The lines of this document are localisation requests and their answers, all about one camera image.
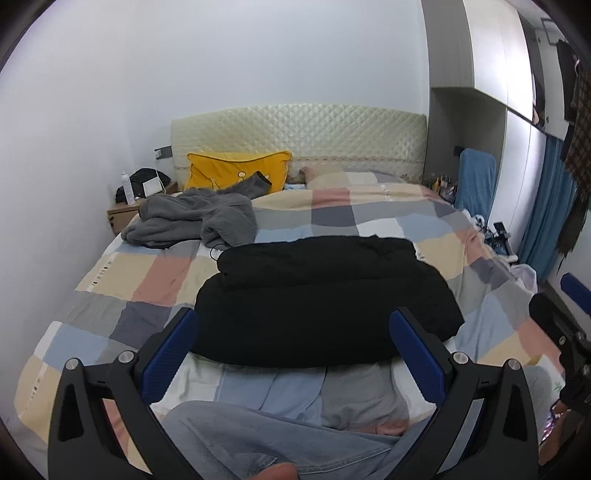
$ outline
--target screw head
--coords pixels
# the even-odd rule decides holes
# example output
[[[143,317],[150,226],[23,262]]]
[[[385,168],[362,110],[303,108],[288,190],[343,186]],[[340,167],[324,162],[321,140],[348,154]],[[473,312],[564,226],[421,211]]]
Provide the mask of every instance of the screw head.
[[[511,368],[512,370],[519,370],[521,368],[519,360],[516,360],[515,358],[509,358],[509,360],[507,361],[507,365],[509,365],[509,368]]]
[[[125,352],[121,352],[118,356],[119,362],[122,364],[128,364],[134,359],[135,353],[131,350],[126,350]]]
[[[457,364],[464,365],[468,363],[468,356],[464,352],[456,352],[453,354],[453,359]]]
[[[78,361],[78,359],[77,359],[77,358],[70,358],[70,359],[69,359],[69,360],[66,362],[66,368],[67,368],[68,370],[74,370],[74,369],[75,369],[75,368],[78,366],[78,364],[79,364],[79,363],[80,363],[80,362]]]

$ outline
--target black puffer jacket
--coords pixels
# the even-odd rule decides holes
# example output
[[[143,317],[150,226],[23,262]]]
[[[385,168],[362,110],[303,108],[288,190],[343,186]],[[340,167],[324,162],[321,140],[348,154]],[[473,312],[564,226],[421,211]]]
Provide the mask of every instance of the black puffer jacket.
[[[323,236],[223,252],[197,295],[192,351],[255,367],[373,363],[398,355],[390,314],[407,307],[448,340],[463,323],[439,272],[398,238]]]

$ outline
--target blue curtain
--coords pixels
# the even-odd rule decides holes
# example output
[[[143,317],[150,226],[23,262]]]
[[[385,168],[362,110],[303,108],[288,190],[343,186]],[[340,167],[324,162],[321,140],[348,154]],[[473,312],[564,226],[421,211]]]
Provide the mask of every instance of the blue curtain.
[[[558,138],[546,138],[540,186],[518,253],[519,261],[535,270],[539,283],[546,280],[556,263],[556,242],[576,194],[574,180],[560,159],[563,144]]]

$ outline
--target gray fabric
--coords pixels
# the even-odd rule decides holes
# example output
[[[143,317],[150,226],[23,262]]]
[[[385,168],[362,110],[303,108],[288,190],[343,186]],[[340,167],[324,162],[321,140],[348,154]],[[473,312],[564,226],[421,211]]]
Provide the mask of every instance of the gray fabric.
[[[169,248],[201,239],[208,248],[251,244],[257,232],[251,200],[268,193],[271,183],[259,172],[214,192],[191,188],[176,197],[156,194],[139,207],[137,222],[121,232],[134,245]]]
[[[408,418],[408,406],[392,381],[392,362],[330,367],[321,395],[324,427],[398,434],[408,426],[407,421],[396,421]]]

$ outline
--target hand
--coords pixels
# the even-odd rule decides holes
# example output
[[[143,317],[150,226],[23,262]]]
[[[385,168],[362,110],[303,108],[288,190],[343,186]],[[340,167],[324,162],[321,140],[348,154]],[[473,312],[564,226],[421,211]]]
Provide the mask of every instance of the hand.
[[[298,480],[296,466],[293,463],[278,463],[265,468],[249,480]]]

